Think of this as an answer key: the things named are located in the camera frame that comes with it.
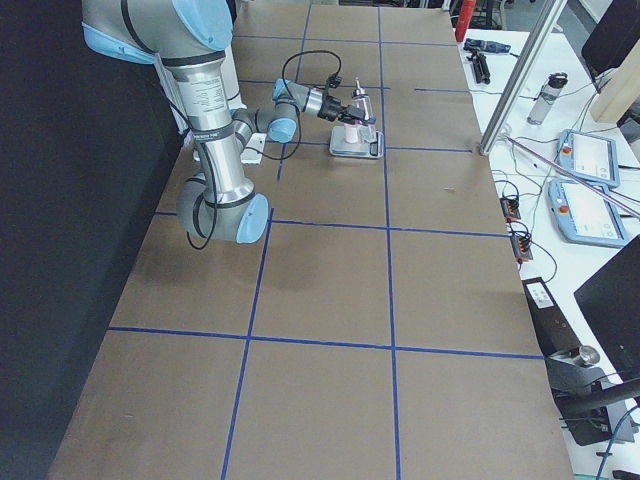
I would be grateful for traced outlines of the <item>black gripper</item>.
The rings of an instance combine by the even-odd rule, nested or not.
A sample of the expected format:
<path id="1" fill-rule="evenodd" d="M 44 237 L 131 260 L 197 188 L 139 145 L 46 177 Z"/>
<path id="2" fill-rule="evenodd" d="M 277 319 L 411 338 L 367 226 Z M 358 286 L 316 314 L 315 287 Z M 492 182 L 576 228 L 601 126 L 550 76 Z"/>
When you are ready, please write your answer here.
<path id="1" fill-rule="evenodd" d="M 339 98 L 329 95 L 327 92 L 325 92 L 321 96 L 321 105 L 317 116 L 327 121 L 339 120 L 342 123 L 350 125 L 367 125 L 368 119 L 365 116 L 344 113 L 356 111 L 369 112 L 370 99 L 368 97 L 352 98 L 351 102 L 344 107 Z"/>

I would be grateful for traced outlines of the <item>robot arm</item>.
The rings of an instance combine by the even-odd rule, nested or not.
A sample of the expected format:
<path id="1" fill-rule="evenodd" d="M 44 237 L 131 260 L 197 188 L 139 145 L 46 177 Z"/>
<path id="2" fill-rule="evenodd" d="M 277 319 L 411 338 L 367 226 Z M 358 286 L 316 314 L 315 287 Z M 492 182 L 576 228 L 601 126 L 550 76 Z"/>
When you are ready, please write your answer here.
<path id="1" fill-rule="evenodd" d="M 262 236 L 268 199 L 245 176 L 241 155 L 252 135 L 287 143 L 301 113 L 327 121 L 372 124 L 364 108 L 344 105 L 326 89 L 279 78 L 273 107 L 233 110 L 222 65 L 233 38 L 232 1 L 85 1 L 82 27 L 87 46 L 137 64 L 160 61 L 177 85 L 182 116 L 195 140 L 200 171 L 177 200 L 188 237 L 251 244 Z"/>

